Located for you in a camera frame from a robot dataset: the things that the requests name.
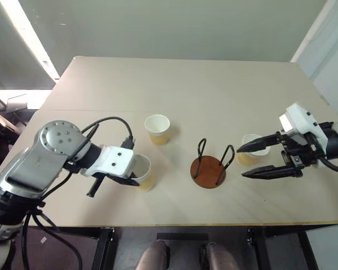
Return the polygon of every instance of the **white paper cup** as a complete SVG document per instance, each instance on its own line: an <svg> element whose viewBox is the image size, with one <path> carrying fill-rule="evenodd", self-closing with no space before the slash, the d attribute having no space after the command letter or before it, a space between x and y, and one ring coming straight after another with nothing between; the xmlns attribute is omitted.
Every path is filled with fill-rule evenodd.
<svg viewBox="0 0 338 270"><path fill-rule="evenodd" d="M258 134L247 134L242 138L242 145L261 137L262 136ZM240 164L244 166L250 166L257 163L260 160L260 158L267 155L269 151L270 146L268 146L264 150L259 150L256 152L237 153L237 160L239 161Z"/></svg>
<svg viewBox="0 0 338 270"><path fill-rule="evenodd" d="M168 141L167 131L170 127L168 117L161 114L154 114L145 120L145 129L155 145L164 145Z"/></svg>
<svg viewBox="0 0 338 270"><path fill-rule="evenodd" d="M139 183L139 187L136 187L138 190L149 190L151 189L154 181L151 175L152 173L152 164L147 156L136 154L135 155L135 165L133 168L133 173L136 178L133 178L136 182Z"/></svg>

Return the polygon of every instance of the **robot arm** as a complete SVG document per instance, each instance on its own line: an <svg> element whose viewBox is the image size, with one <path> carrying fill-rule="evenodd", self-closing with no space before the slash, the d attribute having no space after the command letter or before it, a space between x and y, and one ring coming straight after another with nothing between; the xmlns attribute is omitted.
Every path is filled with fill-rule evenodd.
<svg viewBox="0 0 338 270"><path fill-rule="evenodd" d="M27 211L42 204L43 195L62 168L97 178L88 194L91 197L105 176L138 186L130 178L134 176L133 146L129 138L123 147L99 147L68 121L46 124L35 135L33 146L17 154L0 173L0 240L12 237Z"/></svg>
<svg viewBox="0 0 338 270"><path fill-rule="evenodd" d="M338 158L338 123L318 124L311 113L298 104L287 108L279 120L283 127L281 132L246 143L237 152L255 152L281 143L285 166L259 167L243 176L259 179L301 177L302 169L320 163L338 172L338 167L328 161Z"/></svg>

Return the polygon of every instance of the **black cable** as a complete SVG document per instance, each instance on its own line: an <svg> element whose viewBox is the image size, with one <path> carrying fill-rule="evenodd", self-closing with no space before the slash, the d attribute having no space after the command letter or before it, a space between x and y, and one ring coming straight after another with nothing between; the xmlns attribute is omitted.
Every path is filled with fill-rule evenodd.
<svg viewBox="0 0 338 270"><path fill-rule="evenodd" d="M95 123L93 126L94 127L90 130L88 136L86 136L82 144L79 145L79 147L75 150L75 152L73 152L72 155L68 157L69 161L73 159L81 151L81 149L83 149L83 147L90 141L92 136L94 136L95 132L97 131L97 128L99 127L99 123Z"/></svg>
<svg viewBox="0 0 338 270"><path fill-rule="evenodd" d="M319 160L328 168L335 170L336 172L338 172L338 166L334 165L333 163L329 162L325 157L320 157Z"/></svg>
<svg viewBox="0 0 338 270"><path fill-rule="evenodd" d="M62 180L59 184L57 184L55 187L53 187L52 189L50 189L48 192L46 192L42 197L41 200L43 201L44 199L46 199L47 196L49 196L50 194L52 194L54 191L56 191L59 187L61 187L62 185L64 185L65 183L67 183L67 181L70 179L70 177L73 175L73 172L70 172L64 180Z"/></svg>
<svg viewBox="0 0 338 270"><path fill-rule="evenodd" d="M126 128L128 129L129 136L131 138L133 138L133 133L131 132L131 128L130 128L129 124L124 119L122 119L120 117L116 117L116 116L110 116L110 117L105 117L105 118L99 119L99 120L91 123L90 125L88 125L85 129L83 129L81 131L81 133L86 132L88 129L90 129L91 127L93 127L95 124L99 124L99 123L101 123L103 121L107 121L107 120L118 120L118 121L122 122L126 126Z"/></svg>
<svg viewBox="0 0 338 270"><path fill-rule="evenodd" d="M31 214L28 214L25 218L23 230L21 232L21 255L23 258L24 270L29 270L29 261L28 261L28 248L27 248L27 239L28 239L28 225Z"/></svg>
<svg viewBox="0 0 338 270"><path fill-rule="evenodd" d="M52 237L54 237L55 239L59 240L60 242L62 242L64 245L66 245L68 248L70 248L74 254L76 255L77 259L78 259L78 264L79 264L79 267L78 269L79 270L82 270L83 269L83 260L81 258L81 255L79 253L79 251L72 245L70 244L69 242L67 242L67 240L61 238L60 236L58 236L57 234L53 233L51 230L49 230L48 228L46 228L40 221L39 219L33 215L33 219L35 221L35 223L37 224L37 226L42 229L43 231L45 231L48 235L51 235Z"/></svg>
<svg viewBox="0 0 338 270"><path fill-rule="evenodd" d="M23 121L22 118L19 117L19 116L17 115L16 112L13 112L12 114L15 116L15 118L16 118L21 124L23 124L24 126L27 126L27 124L25 123L25 121Z"/></svg>

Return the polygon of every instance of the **beige tabletop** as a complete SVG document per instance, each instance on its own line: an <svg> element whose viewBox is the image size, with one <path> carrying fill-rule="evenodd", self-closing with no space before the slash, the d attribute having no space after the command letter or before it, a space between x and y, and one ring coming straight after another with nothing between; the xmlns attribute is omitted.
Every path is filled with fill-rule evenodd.
<svg viewBox="0 0 338 270"><path fill-rule="evenodd" d="M265 181L242 177L254 167L234 161L224 183L212 190L190 177L201 138L207 138L204 154L220 158L245 134L279 130L278 116L293 102L319 122L338 120L296 64L76 57L4 164L30 146L46 122L63 119L83 128L120 116L133 130L134 151L151 159L155 186L143 192L107 179L90 198L94 179L75 175L46 199L45 213L58 226L338 223L338 173L327 168ZM153 145L144 129L145 118L156 113L172 124L163 146ZM121 123L109 121L93 142L119 146L126 136ZM256 167L283 165L280 151L272 147Z"/></svg>

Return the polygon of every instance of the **wooden disk base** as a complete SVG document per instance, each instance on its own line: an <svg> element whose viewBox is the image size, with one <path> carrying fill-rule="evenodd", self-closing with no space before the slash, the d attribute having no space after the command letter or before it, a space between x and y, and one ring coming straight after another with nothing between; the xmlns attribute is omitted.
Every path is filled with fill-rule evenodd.
<svg viewBox="0 0 338 270"><path fill-rule="evenodd" d="M198 176L194 178L195 173L197 172L198 164L199 159L196 158L190 167L190 175L196 184L204 188L215 188L219 187L224 182L226 176L225 172L219 183L215 184L224 168L223 165L219 165L218 159L212 156L202 156L202 162Z"/></svg>

